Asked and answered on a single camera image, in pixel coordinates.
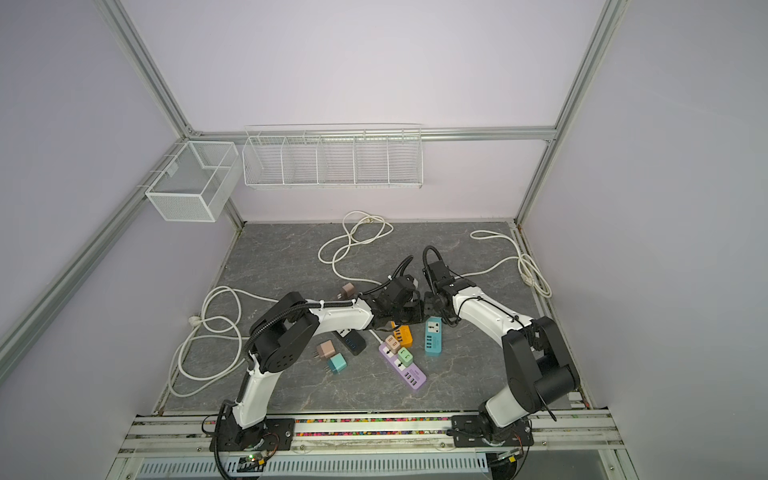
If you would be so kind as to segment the white mesh box basket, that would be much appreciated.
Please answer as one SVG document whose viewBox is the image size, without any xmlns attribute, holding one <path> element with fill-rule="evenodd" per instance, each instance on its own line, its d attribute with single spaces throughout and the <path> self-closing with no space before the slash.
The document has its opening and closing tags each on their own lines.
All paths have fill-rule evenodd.
<svg viewBox="0 0 768 480">
<path fill-rule="evenodd" d="M 214 223 L 242 174 L 235 143 L 188 141 L 171 156 L 145 196 L 168 222 Z"/>
</svg>

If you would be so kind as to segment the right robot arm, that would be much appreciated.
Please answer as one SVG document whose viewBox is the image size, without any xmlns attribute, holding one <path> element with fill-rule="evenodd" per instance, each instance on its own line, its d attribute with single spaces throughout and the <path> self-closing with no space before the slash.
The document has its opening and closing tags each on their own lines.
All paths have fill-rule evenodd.
<svg viewBox="0 0 768 480">
<path fill-rule="evenodd" d="M 502 305 L 440 259 L 425 262 L 423 273 L 440 317 L 474 325 L 502 350 L 505 386 L 478 411 L 484 439 L 501 442 L 513 424 L 549 412 L 552 402 L 580 388 L 579 372 L 553 319 Z"/>
</svg>

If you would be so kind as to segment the orange power strip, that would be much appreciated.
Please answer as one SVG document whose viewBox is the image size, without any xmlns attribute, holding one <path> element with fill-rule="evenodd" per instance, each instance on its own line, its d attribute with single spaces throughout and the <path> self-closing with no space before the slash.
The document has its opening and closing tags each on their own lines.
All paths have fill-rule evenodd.
<svg viewBox="0 0 768 480">
<path fill-rule="evenodd" d="M 413 345 L 413 335 L 408 325 L 395 325 L 392 324 L 393 337 L 400 343 L 402 347 L 411 348 Z"/>
</svg>

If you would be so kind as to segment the teal plug adapter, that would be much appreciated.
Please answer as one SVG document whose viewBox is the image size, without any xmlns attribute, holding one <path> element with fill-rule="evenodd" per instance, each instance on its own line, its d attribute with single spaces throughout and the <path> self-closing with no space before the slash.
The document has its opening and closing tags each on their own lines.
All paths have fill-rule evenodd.
<svg viewBox="0 0 768 480">
<path fill-rule="evenodd" d="M 334 374 L 338 374 L 347 368 L 347 362 L 341 353 L 333 355 L 327 360 L 327 362 L 330 371 Z"/>
</svg>

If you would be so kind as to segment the teal power strip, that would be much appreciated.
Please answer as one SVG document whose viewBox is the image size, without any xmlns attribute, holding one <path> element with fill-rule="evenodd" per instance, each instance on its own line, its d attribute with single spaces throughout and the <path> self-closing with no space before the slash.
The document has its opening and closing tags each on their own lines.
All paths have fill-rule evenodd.
<svg viewBox="0 0 768 480">
<path fill-rule="evenodd" d="M 424 350 L 429 357 L 442 353 L 442 319 L 439 317 L 430 317 L 426 321 Z"/>
</svg>

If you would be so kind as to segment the black power strip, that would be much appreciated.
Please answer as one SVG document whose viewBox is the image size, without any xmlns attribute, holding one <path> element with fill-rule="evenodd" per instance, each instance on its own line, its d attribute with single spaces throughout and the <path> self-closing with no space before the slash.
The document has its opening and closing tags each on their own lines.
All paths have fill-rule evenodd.
<svg viewBox="0 0 768 480">
<path fill-rule="evenodd" d="M 360 355 L 367 347 L 358 330 L 345 329 L 337 332 L 337 336 L 353 356 Z"/>
</svg>

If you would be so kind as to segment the green adapter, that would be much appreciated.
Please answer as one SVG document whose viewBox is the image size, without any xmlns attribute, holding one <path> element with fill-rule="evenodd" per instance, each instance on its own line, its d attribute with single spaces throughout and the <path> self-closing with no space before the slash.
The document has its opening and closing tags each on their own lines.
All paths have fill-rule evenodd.
<svg viewBox="0 0 768 480">
<path fill-rule="evenodd" d="M 404 369 L 413 363 L 413 355 L 406 347 L 401 347 L 397 354 L 397 367 Z"/>
</svg>

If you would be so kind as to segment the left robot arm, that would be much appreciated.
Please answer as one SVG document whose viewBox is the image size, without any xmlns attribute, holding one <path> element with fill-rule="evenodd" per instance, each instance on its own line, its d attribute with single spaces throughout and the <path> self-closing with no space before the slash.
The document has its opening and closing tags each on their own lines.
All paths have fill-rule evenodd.
<svg viewBox="0 0 768 480">
<path fill-rule="evenodd" d="M 349 300 L 308 300 L 290 292 L 251 328 L 243 358 L 246 373 L 232 407 L 243 430 L 260 424 L 281 373 L 299 359 L 316 335 L 341 330 L 377 330 L 389 322 L 422 319 L 418 282 L 410 274 Z"/>
</svg>

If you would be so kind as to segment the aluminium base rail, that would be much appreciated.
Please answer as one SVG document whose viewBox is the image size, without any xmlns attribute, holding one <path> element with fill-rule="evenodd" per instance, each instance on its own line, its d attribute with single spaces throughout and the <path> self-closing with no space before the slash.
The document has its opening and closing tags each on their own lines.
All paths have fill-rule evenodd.
<svg viewBox="0 0 768 480">
<path fill-rule="evenodd" d="M 253 446 L 216 443 L 214 416 L 137 418 L 111 479 L 364 478 L 490 474 L 537 451 L 594 451 L 610 479 L 637 476 L 612 415 L 560 410 L 513 423 L 500 442 L 480 437 L 474 412 L 273 415 Z"/>
</svg>

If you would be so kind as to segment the purple power strip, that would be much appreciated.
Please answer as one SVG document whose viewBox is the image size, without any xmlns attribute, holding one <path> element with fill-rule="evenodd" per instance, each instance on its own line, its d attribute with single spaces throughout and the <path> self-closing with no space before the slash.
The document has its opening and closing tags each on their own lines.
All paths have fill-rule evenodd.
<svg viewBox="0 0 768 480">
<path fill-rule="evenodd" d="M 381 343 L 378 351 L 390 368 L 412 389 L 418 390 L 427 382 L 426 374 L 414 363 L 413 356 L 405 347 L 396 351 L 386 343 Z"/>
</svg>

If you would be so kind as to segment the pink adapter orange strip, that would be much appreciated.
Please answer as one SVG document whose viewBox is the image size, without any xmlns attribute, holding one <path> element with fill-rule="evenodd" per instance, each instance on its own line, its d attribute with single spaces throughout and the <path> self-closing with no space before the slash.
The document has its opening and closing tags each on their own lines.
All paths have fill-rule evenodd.
<svg viewBox="0 0 768 480">
<path fill-rule="evenodd" d="M 347 283 L 342 287 L 341 295 L 343 298 L 351 298 L 356 292 L 356 288 L 352 283 Z"/>
</svg>

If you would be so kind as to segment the pink plug adapter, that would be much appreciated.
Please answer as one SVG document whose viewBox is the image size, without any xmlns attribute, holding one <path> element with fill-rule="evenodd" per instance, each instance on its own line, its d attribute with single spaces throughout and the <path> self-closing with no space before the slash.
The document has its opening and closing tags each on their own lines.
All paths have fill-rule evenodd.
<svg viewBox="0 0 768 480">
<path fill-rule="evenodd" d="M 331 340 L 324 341 L 316 347 L 316 357 L 321 360 L 329 360 L 337 354 Z"/>
</svg>

